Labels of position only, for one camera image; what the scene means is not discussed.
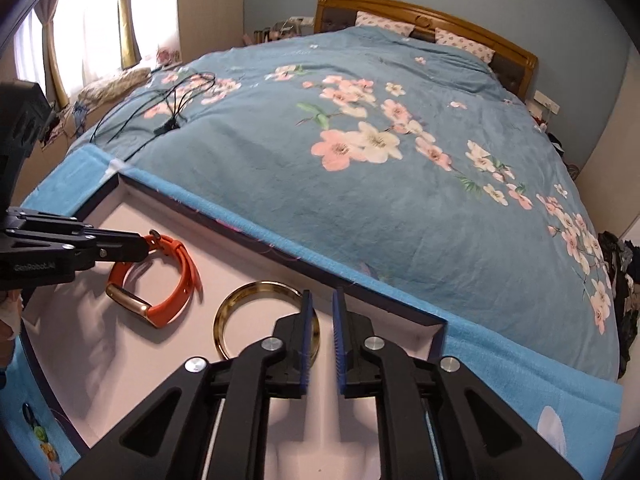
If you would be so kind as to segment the left hand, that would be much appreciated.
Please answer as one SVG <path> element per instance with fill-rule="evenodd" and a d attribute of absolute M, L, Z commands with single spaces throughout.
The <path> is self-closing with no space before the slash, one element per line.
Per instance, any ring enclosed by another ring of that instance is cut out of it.
<path fill-rule="evenodd" d="M 1 293 L 1 365 L 7 366 L 12 360 L 15 341 L 21 333 L 22 293 L 10 290 Z"/>

